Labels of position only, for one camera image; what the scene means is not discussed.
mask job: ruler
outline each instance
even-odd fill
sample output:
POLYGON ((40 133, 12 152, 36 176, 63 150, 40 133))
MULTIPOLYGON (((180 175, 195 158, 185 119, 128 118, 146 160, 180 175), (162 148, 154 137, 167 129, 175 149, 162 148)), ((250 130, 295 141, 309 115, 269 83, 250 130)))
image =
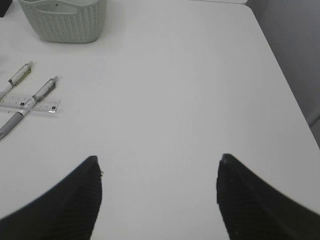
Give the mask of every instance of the ruler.
POLYGON ((25 109, 43 113, 55 113, 58 109, 60 99, 44 97, 31 107, 27 103, 32 96, 23 94, 6 94, 0 99, 0 107, 9 109, 25 109))

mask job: pen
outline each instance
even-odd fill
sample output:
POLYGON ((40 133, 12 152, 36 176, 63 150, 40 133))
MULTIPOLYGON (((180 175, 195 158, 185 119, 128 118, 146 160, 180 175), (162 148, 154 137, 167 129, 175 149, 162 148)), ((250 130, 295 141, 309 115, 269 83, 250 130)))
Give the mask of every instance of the pen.
POLYGON ((34 63, 32 61, 23 65, 19 71, 16 72, 1 88, 0 88, 0 99, 2 99, 12 88, 21 83, 25 77, 31 73, 31 67, 34 63))
POLYGON ((22 107, 20 111, 17 111, 4 125, 0 128, 0 139, 7 135, 35 106, 40 102, 45 96, 47 96, 53 89, 56 88, 56 82, 58 81, 58 76, 51 78, 47 81, 39 91, 37 91, 32 98, 30 98, 22 107))

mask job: white table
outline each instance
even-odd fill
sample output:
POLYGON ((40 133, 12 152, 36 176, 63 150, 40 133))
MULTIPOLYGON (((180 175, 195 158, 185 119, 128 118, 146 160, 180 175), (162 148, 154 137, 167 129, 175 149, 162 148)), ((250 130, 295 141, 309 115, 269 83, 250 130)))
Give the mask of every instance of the white table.
MULTIPOLYGON (((0 142, 0 217, 98 155, 92 240, 226 240, 216 204, 223 153, 320 213, 320 152, 252 12, 241 4, 110 0, 90 44, 39 40, 15 1, 0 21, 0 78, 50 94, 0 142)), ((4 124, 14 111, 0 110, 4 124)))
POLYGON ((225 3, 225 4, 243 4, 246 5, 248 0, 190 0, 200 2, 214 2, 214 3, 225 3))

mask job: knit plastic basket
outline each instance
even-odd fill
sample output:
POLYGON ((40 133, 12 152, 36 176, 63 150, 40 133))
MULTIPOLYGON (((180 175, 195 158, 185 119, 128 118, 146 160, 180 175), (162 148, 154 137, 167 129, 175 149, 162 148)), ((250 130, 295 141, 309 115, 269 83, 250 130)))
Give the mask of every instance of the knit plastic basket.
POLYGON ((90 43, 104 26, 107 0, 19 0, 34 31, 44 41, 90 43))

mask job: gray wall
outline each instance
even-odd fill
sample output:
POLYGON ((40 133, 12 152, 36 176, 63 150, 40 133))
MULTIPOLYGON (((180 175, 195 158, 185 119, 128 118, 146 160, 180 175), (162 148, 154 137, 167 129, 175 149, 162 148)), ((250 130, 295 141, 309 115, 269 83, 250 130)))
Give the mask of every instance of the gray wall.
POLYGON ((320 120, 313 121, 320 115, 320 0, 249 0, 248 6, 320 145, 320 120))

